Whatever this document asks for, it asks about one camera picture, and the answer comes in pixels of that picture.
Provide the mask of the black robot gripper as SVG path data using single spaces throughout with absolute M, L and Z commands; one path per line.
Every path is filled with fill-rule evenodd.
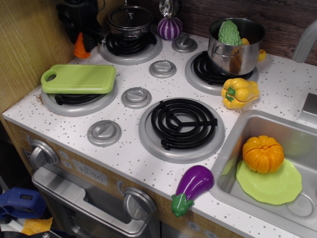
M 97 16 L 105 7 L 105 1 L 99 6 L 97 0 L 65 0 L 62 4 L 58 4 L 56 9 L 70 41 L 74 44 L 81 32 L 85 51 L 90 53 L 104 40 L 103 28 Z

